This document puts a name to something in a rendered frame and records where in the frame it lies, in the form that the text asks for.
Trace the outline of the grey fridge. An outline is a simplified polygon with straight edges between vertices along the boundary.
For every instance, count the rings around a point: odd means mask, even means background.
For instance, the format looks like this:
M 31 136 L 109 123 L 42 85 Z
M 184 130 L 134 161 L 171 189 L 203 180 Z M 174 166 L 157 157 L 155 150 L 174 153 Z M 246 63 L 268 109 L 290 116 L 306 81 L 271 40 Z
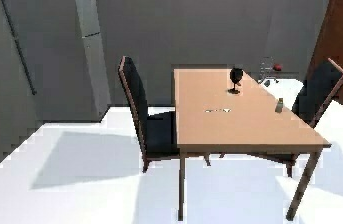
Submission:
M 97 123 L 109 109 L 96 0 L 6 0 L 37 94 L 0 2 L 0 163 L 45 123 Z

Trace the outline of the brown wooden dining table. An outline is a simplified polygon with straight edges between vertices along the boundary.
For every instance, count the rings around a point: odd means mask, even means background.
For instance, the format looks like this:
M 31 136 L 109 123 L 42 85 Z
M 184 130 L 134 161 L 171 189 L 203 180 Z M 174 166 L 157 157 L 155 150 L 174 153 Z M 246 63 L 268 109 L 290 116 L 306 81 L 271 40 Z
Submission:
M 331 144 L 290 109 L 277 112 L 276 98 L 248 74 L 237 94 L 228 69 L 176 69 L 175 113 L 180 149 L 178 219 L 183 219 L 188 154 L 307 154 L 308 162 L 288 208 L 298 210 L 322 150 Z

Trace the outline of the black cushioned wooden chair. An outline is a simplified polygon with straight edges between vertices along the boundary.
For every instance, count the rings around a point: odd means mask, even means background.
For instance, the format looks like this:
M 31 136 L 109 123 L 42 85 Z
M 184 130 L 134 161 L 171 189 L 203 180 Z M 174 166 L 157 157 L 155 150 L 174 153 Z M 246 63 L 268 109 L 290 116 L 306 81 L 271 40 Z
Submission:
M 343 69 L 330 58 L 320 63 L 303 81 L 292 107 L 284 106 L 281 113 L 275 112 L 278 99 L 244 71 L 240 83 L 238 93 L 231 93 L 235 100 L 231 111 L 218 121 L 220 127 L 241 144 L 250 139 L 255 144 L 281 145 L 281 152 L 257 151 L 254 155 L 284 164 L 291 175 L 300 154 L 297 148 L 314 138 L 309 130 L 317 125 L 343 85 Z
M 177 147 L 176 113 L 148 113 L 143 82 L 131 57 L 122 57 L 118 77 L 129 104 L 142 153 L 142 172 L 147 172 L 152 161 L 178 159 L 180 152 Z

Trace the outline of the black wine glass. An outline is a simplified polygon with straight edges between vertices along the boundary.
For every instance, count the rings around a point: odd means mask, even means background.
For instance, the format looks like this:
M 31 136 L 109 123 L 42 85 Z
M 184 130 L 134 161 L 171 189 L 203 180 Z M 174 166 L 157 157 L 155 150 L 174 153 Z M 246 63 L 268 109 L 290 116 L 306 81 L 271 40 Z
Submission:
M 228 90 L 229 93 L 236 94 L 238 90 L 236 89 L 237 86 L 240 86 L 240 81 L 243 77 L 243 70 L 241 68 L 233 67 L 230 71 L 230 80 L 233 83 L 233 87 Z

